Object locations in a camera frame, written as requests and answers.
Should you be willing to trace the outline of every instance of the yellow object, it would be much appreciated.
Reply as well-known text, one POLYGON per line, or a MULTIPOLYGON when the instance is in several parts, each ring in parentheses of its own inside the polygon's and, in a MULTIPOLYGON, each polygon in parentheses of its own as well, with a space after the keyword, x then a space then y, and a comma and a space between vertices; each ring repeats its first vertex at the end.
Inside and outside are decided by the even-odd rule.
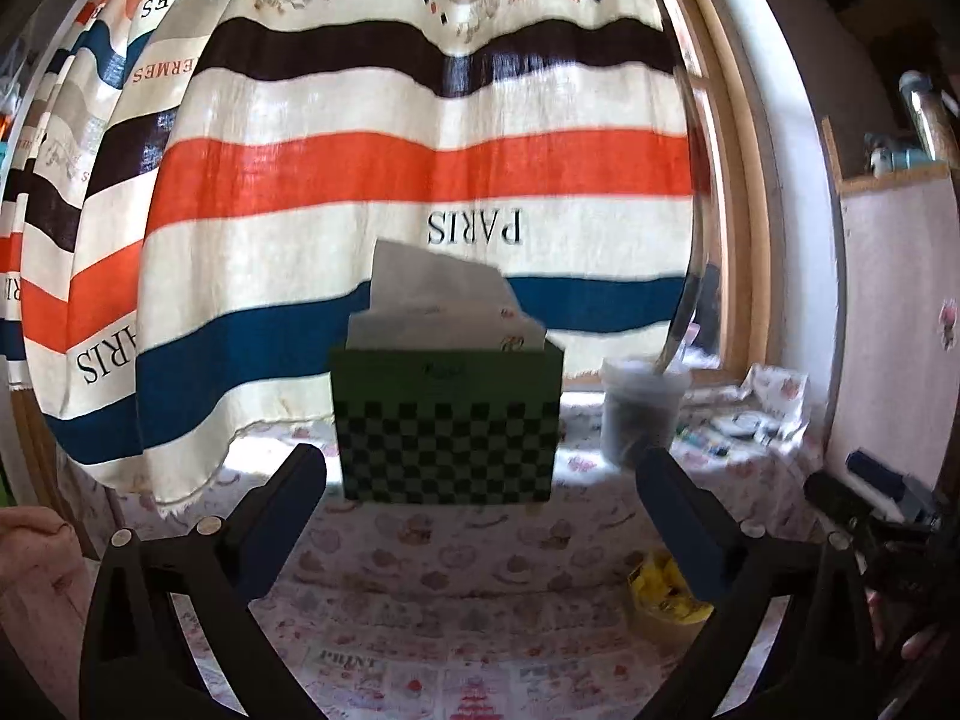
POLYGON ((680 567, 666 550, 645 557, 627 577, 634 604, 659 620, 676 625, 702 623, 713 606, 698 601, 690 593, 680 567))

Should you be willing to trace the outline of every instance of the checkered pattern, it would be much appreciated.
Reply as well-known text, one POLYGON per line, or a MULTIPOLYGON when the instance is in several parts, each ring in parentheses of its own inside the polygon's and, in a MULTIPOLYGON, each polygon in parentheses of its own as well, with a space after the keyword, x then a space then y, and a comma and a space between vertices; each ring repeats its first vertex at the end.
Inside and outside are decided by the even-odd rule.
POLYGON ((560 404, 337 402, 347 498, 529 503, 550 498, 560 404))

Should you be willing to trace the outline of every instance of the striped curtain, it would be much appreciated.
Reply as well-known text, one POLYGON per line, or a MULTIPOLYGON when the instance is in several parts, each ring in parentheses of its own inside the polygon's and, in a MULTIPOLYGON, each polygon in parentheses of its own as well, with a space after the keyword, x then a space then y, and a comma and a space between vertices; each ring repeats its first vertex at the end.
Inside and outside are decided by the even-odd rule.
POLYGON ((378 237, 498 266, 568 374, 664 345, 693 211, 656 0, 106 0, 98 29, 21 298, 41 408, 104 484, 176 506, 244 429, 328 416, 378 237))

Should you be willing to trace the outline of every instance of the checkered box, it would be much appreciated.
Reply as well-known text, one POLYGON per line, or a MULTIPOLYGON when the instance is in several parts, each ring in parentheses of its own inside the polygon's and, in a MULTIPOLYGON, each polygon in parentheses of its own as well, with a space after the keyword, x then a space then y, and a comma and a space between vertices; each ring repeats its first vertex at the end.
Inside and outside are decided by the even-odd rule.
POLYGON ((344 494, 483 506, 550 497, 563 352, 330 353, 344 494))

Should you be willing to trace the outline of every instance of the pink object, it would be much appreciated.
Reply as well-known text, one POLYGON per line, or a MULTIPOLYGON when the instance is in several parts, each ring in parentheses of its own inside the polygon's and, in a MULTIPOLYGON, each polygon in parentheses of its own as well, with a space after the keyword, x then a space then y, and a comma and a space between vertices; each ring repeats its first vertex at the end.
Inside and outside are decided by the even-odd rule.
POLYGON ((68 720, 80 713, 80 650, 92 591, 70 525, 51 509, 0 509, 0 628, 68 720))

